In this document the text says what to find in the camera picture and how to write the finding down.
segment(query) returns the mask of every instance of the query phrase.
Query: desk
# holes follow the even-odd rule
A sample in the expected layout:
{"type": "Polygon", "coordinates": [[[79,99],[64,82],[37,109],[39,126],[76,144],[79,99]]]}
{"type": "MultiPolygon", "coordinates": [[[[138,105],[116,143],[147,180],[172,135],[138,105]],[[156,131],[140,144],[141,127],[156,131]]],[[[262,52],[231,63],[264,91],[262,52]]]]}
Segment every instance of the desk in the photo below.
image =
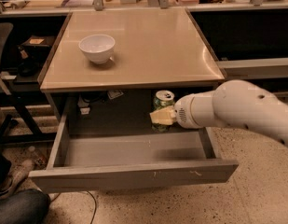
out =
{"type": "Polygon", "coordinates": [[[73,13],[41,84],[52,103],[53,95],[70,95],[48,167],[30,177],[46,192],[226,182],[238,163],[222,160],[210,129],[155,133],[149,118],[153,89],[222,80],[183,9],[73,13]],[[108,63],[90,63],[79,50],[91,34],[116,40],[108,63]],[[80,92],[112,89],[124,95],[92,104],[86,116],[77,111],[80,92]]]}
{"type": "Polygon", "coordinates": [[[88,11],[73,14],[41,91],[192,86],[223,79],[183,8],[88,11]],[[78,48],[93,34],[116,41],[106,64],[91,63],[78,48]]]}

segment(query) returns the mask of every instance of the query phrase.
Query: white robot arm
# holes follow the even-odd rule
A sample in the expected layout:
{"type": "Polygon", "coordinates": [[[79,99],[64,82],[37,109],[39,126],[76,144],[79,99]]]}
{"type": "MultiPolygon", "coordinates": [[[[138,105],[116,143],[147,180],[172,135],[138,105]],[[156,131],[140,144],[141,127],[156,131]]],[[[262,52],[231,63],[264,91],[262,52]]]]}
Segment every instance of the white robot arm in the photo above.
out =
{"type": "Polygon", "coordinates": [[[173,109],[171,120],[187,129],[241,128],[288,147],[288,105],[247,81],[232,80],[215,91],[187,95],[173,109]]]}

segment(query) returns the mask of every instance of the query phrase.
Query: ceramic bowl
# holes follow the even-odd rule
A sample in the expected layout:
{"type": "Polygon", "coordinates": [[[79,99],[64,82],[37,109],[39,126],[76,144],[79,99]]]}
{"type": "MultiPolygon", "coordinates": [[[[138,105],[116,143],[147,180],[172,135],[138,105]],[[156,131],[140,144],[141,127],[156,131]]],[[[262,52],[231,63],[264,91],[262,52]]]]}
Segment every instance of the ceramic bowl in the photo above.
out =
{"type": "Polygon", "coordinates": [[[114,54],[115,43],[110,35],[89,35],[79,42],[79,48],[93,63],[106,63],[114,54]]]}

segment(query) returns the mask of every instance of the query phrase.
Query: aluminum can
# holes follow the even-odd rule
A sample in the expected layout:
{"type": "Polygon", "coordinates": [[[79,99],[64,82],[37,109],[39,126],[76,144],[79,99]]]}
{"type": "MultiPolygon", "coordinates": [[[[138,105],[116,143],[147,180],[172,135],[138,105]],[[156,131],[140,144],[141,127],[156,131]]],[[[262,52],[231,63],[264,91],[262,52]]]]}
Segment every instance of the aluminum can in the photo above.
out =
{"type": "MultiPolygon", "coordinates": [[[[174,105],[174,103],[174,94],[171,91],[157,91],[153,98],[154,111],[170,105],[174,105]]],[[[170,127],[171,125],[164,125],[159,123],[152,124],[152,129],[159,133],[167,132],[170,127]]]]}

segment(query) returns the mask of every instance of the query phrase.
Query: floor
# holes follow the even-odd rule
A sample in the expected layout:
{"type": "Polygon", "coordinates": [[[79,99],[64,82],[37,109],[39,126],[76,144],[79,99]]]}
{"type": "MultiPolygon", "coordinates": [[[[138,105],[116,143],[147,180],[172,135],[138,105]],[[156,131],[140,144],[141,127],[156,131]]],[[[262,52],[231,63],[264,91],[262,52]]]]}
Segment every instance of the floor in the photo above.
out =
{"type": "MultiPolygon", "coordinates": [[[[41,113],[41,129],[56,121],[41,113]]],[[[240,166],[225,184],[159,189],[62,193],[50,206],[45,224],[71,223],[288,223],[288,149],[259,134],[214,128],[223,158],[240,166]]],[[[19,126],[12,132],[26,132],[19,126]]],[[[50,144],[41,144],[46,149],[50,144]]],[[[28,144],[8,145],[4,154],[20,163],[28,144]]],[[[20,189],[34,188],[27,179],[20,189]]]]}

